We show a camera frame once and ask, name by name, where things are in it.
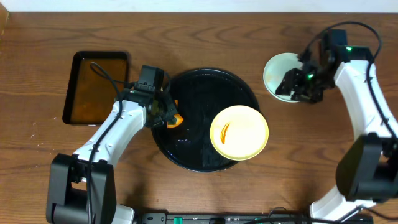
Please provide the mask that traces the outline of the black round serving tray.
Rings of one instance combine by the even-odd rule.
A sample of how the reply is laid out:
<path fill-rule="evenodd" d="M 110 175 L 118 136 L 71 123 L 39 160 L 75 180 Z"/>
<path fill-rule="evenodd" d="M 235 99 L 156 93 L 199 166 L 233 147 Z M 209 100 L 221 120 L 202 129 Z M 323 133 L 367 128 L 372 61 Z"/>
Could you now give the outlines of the black round serving tray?
<path fill-rule="evenodd" d="M 178 101 L 180 125 L 152 128 L 157 147 L 170 161 L 196 172 L 216 172 L 238 163 L 223 157 L 213 147 L 210 126 L 223 109 L 244 105 L 260 110 L 250 87 L 226 70 L 200 68 L 171 79 L 170 94 Z"/>

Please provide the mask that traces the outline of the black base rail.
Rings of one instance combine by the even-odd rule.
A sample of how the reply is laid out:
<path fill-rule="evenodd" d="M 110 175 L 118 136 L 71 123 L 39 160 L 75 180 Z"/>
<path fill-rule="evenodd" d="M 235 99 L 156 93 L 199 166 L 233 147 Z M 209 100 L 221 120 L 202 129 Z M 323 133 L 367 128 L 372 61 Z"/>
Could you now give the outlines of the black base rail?
<path fill-rule="evenodd" d="M 274 213 L 270 217 L 268 215 L 198 215 L 198 214 L 166 214 L 166 213 L 145 213 L 137 218 L 133 223 L 140 224 L 243 224 L 263 218 L 296 218 L 298 215 Z M 307 223 L 307 222 L 282 222 L 271 221 L 271 223 Z M 344 223 L 363 223 L 373 224 L 374 220 L 368 215 L 355 215 Z"/>

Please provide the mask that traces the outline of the mint green plate top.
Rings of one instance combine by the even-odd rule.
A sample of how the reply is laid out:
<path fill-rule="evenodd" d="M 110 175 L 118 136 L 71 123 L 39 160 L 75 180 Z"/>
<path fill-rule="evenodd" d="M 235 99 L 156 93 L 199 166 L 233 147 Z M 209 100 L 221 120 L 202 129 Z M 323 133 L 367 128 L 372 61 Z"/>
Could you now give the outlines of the mint green plate top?
<path fill-rule="evenodd" d="M 281 53 L 273 56 L 264 67 L 263 82 L 268 92 L 280 101 L 287 103 L 297 103 L 291 100 L 291 96 L 276 95 L 275 91 L 281 84 L 285 73 L 293 68 L 301 68 L 302 63 L 298 60 L 295 53 Z"/>

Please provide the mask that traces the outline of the black rectangular water tray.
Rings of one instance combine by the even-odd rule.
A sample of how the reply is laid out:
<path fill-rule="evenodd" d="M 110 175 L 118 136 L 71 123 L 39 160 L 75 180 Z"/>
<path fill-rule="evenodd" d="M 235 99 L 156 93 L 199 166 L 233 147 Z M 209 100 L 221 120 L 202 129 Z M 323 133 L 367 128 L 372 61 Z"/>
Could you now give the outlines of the black rectangular water tray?
<path fill-rule="evenodd" d="M 129 82 L 129 54 L 122 51 L 79 51 L 73 56 L 62 120 L 70 125 L 100 125 L 108 117 L 116 92 L 105 75 L 98 75 L 94 62 L 122 90 Z"/>

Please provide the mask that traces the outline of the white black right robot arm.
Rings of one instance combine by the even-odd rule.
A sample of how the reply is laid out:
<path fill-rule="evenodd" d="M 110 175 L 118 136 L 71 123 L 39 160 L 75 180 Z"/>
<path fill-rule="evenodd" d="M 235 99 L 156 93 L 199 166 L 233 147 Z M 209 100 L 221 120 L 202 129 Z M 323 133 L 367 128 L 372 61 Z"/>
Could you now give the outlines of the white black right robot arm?
<path fill-rule="evenodd" d="M 342 222 L 364 208 L 397 198 L 397 120 L 379 87 L 367 47 L 327 47 L 320 59 L 317 64 L 294 53 L 278 54 L 267 62 L 263 80 L 285 102 L 315 103 L 333 87 L 341 92 L 354 143 L 338 163 L 335 186 L 311 204 L 310 216 Z"/>

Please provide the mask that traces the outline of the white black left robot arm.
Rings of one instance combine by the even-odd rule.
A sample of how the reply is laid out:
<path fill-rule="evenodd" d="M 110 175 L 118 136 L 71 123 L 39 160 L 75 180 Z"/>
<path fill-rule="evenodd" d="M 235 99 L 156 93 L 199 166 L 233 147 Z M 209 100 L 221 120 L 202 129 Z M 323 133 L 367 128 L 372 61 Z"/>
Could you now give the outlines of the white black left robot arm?
<path fill-rule="evenodd" d="M 143 127 L 162 126 L 177 114 L 170 93 L 125 89 L 97 132 L 72 155 L 57 154 L 50 166 L 49 223 L 133 223 L 135 211 L 116 201 L 114 168 Z"/>

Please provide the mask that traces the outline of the yellow plate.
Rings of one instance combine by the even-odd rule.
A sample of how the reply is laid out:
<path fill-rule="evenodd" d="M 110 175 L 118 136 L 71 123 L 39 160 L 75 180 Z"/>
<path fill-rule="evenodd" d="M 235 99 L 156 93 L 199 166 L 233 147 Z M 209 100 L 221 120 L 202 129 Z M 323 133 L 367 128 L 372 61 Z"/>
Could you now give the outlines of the yellow plate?
<path fill-rule="evenodd" d="M 233 161 L 257 156 L 269 139 L 269 126 L 263 115 L 249 106 L 230 106 L 219 112 L 210 126 L 214 149 Z"/>

